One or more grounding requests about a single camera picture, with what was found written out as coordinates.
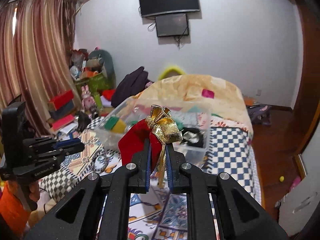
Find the hand in orange sleeve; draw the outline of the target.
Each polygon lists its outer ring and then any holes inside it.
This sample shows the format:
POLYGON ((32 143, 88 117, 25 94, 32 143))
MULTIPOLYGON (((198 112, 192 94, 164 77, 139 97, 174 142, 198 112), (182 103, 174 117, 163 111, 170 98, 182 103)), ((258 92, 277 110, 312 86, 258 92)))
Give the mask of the hand in orange sleeve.
POLYGON ((38 202, 38 200, 40 199, 39 182, 35 181, 29 184, 29 190, 30 190, 29 198, 34 202, 38 202))

